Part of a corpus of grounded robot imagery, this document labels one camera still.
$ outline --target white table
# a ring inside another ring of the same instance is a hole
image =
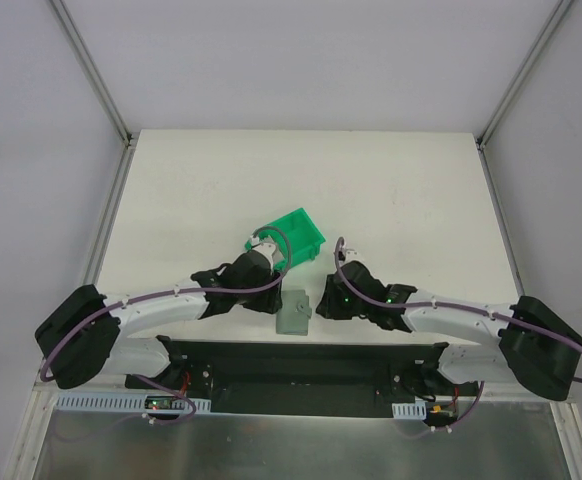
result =
[[[517,293],[470,134],[144,130],[115,219],[98,288],[139,293],[232,262],[251,232],[304,207],[326,238],[283,289],[313,309],[333,273],[338,236],[385,283],[440,295],[513,302]],[[318,343],[432,343],[365,320],[314,313],[306,337],[276,335],[275,317],[241,307],[139,336]]]

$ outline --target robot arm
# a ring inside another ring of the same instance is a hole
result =
[[[540,300],[523,296],[515,305],[453,300],[409,285],[383,285],[354,250],[337,248],[336,261],[342,264],[327,277],[319,315],[359,317],[385,330],[441,333],[474,342],[444,345],[437,370],[452,384],[517,381],[544,398],[567,398],[580,354],[501,319],[523,320],[582,346],[582,337]]]
[[[93,285],[78,288],[36,330],[36,341],[46,358],[86,317],[115,304],[122,306],[100,315],[60,350],[51,363],[54,380],[60,388],[69,389],[99,373],[147,377],[167,374],[171,365],[182,361],[169,339],[129,338],[130,335],[172,322],[219,315],[235,305],[258,312],[277,312],[282,306],[280,282],[255,294],[214,291],[248,292],[275,282],[281,275],[273,270],[277,248],[272,241],[263,241],[231,264],[197,272],[170,291],[136,297],[133,303],[128,296],[105,297]]]
[[[385,286],[373,278],[357,252],[339,245],[337,261],[343,263],[338,263],[336,274],[327,276],[316,309],[319,315],[334,320],[359,317],[385,330],[442,333],[474,342],[432,346],[439,355],[433,360],[436,378],[430,381],[440,381],[443,388],[517,380],[542,397],[566,399],[580,353],[497,318],[500,314],[524,320],[582,345],[582,338],[542,302],[521,297],[516,305],[484,305],[453,301],[408,285]],[[99,373],[139,374],[177,387],[186,368],[186,352],[180,351],[178,342],[130,335],[226,313],[235,305],[277,312],[282,306],[281,274],[273,269],[277,253],[273,241],[264,241],[232,264],[197,272],[185,284],[134,299],[106,298],[93,285],[78,288],[36,331],[53,379],[60,388],[69,389]],[[88,323],[92,315],[96,316]],[[78,329],[81,322],[87,324]],[[67,341],[72,330],[79,332]],[[424,378],[430,370],[428,362],[417,373]],[[129,378],[127,384],[132,386]]]

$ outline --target green crate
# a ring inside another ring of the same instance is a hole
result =
[[[317,257],[320,253],[320,245],[325,242],[320,230],[311,221],[311,218],[304,211],[304,208],[298,208],[284,217],[267,223],[267,225],[278,227],[289,239],[292,253],[291,268]],[[279,245],[280,251],[284,255],[284,260],[276,263],[275,269],[282,270],[287,264],[288,257],[282,236],[272,230],[262,231],[258,236],[261,239],[271,237]],[[250,250],[251,244],[247,242],[245,248]]]

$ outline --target metal frame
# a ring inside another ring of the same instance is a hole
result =
[[[511,82],[507,86],[502,99],[498,103],[493,115],[491,115],[491,118],[487,122],[482,134],[478,137],[478,145],[481,150],[484,149],[485,145],[489,142],[491,137],[493,137],[493,134],[498,128],[498,125],[500,125],[505,113],[517,98],[518,93],[520,93],[526,79],[533,70],[533,67],[540,60],[542,53],[558,31],[558,27],[562,25],[562,22],[565,20],[567,13],[574,3],[575,0],[560,0],[551,11],[549,18],[542,26],[542,30],[540,30],[533,45],[531,45],[531,49],[526,57],[524,57],[518,71],[513,75]]]
[[[107,88],[98,68],[89,53],[86,43],[80,35],[78,28],[69,13],[69,9],[64,3],[64,0],[48,0],[48,4],[53,11],[54,16],[60,23],[62,30],[64,31],[67,41],[71,46],[71,49],[75,53],[76,59],[82,67],[82,71],[84,75],[87,77],[87,80],[91,84],[93,88],[93,92],[95,96],[98,97],[102,108],[106,112],[111,124],[115,128],[116,132],[122,139],[125,145],[128,145],[131,140],[131,133],[127,128],[127,125],[120,115],[120,111],[118,107],[115,105],[113,101],[113,97],[111,97],[111,93]]]
[[[125,146],[124,153],[119,161],[113,184],[110,188],[105,207],[95,232],[95,238],[88,255],[88,261],[81,276],[82,283],[94,283],[97,281],[102,266],[115,215],[124,190],[124,184],[130,170],[137,136],[134,137],[134,135],[129,131],[127,124],[122,118],[120,111],[100,75],[93,58],[88,51],[86,43],[80,35],[75,21],[71,17],[64,1],[47,0],[47,2],[64,31],[67,41],[75,53],[76,59],[80,64],[87,81],[93,88],[94,94],[100,101],[111,124]],[[542,30],[524,58],[524,61],[509,83],[493,115],[476,141],[484,169],[485,179],[491,194],[511,270],[514,275],[516,289],[520,294],[524,292],[524,287],[513,254],[513,249],[511,247],[506,218],[501,207],[495,183],[489,171],[488,161],[484,155],[484,148],[488,141],[493,137],[493,134],[500,125],[504,115],[524,87],[525,81],[529,77],[538,60],[541,58],[543,52],[546,50],[547,45],[557,32],[559,26],[564,22],[574,2],[575,0],[560,0],[557,2],[549,18],[542,27]],[[118,385],[119,382],[117,380],[113,380],[111,383],[107,384],[98,383],[97,385],[91,384],[90,382],[79,389],[79,391],[116,391],[121,388]],[[34,386],[34,390],[25,411],[24,421],[17,436],[15,448],[5,471],[5,478],[18,478],[23,480],[33,478],[36,464],[42,450],[44,436],[51,417],[51,412],[53,410],[51,406],[57,401],[59,396],[58,392],[59,391],[55,386],[42,384],[36,384]],[[489,386],[485,391],[483,399],[488,402],[545,401],[544,399],[536,397],[515,385]],[[582,424],[577,405],[568,402],[551,403],[551,409],[555,418],[563,451],[567,459],[569,471],[574,479],[582,479]]]
[[[575,403],[551,402],[562,451],[573,480],[582,480],[582,419]]]

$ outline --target cable clip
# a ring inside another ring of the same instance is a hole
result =
[[[260,245],[260,243],[262,243],[262,240],[260,240],[260,237],[258,237],[257,235],[252,235],[249,238],[249,243],[251,244],[251,247],[255,247],[257,245]]]

